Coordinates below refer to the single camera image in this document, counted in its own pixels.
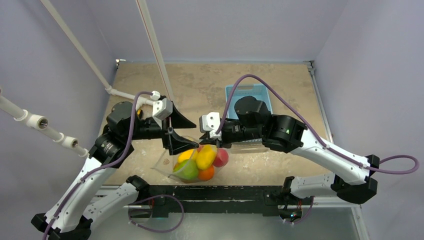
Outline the yellow lemon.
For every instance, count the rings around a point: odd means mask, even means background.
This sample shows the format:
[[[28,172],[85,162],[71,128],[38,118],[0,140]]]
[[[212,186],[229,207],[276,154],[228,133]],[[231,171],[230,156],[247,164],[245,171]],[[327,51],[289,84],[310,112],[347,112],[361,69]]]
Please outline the yellow lemon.
[[[199,152],[197,149],[186,150],[178,155],[177,162],[180,164],[186,160],[195,160],[198,156],[198,153]]]

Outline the smooth red apple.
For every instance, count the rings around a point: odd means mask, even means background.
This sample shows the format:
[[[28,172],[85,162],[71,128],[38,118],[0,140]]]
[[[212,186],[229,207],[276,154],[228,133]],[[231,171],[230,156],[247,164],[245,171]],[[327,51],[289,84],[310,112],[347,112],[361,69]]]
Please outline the smooth red apple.
[[[224,148],[218,148],[212,165],[216,168],[224,167],[229,162],[229,154]]]

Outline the clear dotted zip bag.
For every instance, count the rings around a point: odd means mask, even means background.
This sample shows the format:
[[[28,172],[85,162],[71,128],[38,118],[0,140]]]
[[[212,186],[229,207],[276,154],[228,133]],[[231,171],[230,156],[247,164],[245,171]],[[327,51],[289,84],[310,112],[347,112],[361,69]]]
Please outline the clear dotted zip bag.
[[[200,144],[177,155],[165,150],[152,169],[185,184],[207,182],[228,164],[230,155],[228,150],[210,144]]]

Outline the yellow mango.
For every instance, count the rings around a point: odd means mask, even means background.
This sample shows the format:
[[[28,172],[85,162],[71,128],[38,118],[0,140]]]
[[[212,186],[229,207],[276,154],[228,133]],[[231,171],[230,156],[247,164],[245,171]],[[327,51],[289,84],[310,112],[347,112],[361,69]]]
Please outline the yellow mango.
[[[206,170],[209,168],[217,155],[217,148],[214,145],[203,145],[198,151],[195,159],[196,166],[199,170]]]

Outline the green pear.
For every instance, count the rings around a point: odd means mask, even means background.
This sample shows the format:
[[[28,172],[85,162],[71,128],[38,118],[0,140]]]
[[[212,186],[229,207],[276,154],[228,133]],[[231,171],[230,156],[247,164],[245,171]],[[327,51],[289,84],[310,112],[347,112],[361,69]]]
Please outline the green pear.
[[[194,160],[186,160],[177,163],[173,168],[173,174],[183,180],[194,180],[198,177],[199,170]]]

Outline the orange fruit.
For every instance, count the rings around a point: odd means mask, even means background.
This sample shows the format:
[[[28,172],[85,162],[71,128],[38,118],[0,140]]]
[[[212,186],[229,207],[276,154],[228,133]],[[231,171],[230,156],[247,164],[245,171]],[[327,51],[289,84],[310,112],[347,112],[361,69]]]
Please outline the orange fruit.
[[[207,169],[199,169],[197,178],[200,181],[209,181],[214,177],[214,175],[215,175],[215,168],[213,165],[211,165]]]

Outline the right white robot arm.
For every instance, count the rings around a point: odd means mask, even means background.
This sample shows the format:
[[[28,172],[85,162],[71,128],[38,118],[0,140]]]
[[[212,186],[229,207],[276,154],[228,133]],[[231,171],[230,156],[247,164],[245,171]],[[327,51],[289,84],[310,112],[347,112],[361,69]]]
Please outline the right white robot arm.
[[[343,150],[315,136],[310,127],[296,118],[272,114],[263,101],[252,96],[239,99],[234,109],[237,118],[225,119],[216,141],[219,147],[230,148],[232,143],[261,139],[262,145],[272,151],[305,158],[330,171],[318,176],[287,177],[280,191],[284,202],[337,196],[349,203],[363,204],[377,194],[378,182],[368,169],[379,166],[377,156]]]

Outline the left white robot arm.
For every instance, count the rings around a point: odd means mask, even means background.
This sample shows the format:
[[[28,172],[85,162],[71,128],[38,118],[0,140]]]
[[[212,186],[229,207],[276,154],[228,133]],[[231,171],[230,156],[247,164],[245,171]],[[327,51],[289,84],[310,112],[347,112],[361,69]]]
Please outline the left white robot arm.
[[[128,101],[112,107],[102,134],[96,139],[78,176],[68,190],[46,213],[36,214],[31,224],[45,240],[86,240],[95,224],[114,210],[149,199],[149,184],[139,176],[130,176],[115,194],[91,204],[104,182],[134,151],[132,141],[160,139],[170,155],[195,149],[198,143],[177,134],[178,129],[193,129],[195,123],[183,116],[168,99],[155,101],[153,115],[143,113]]]

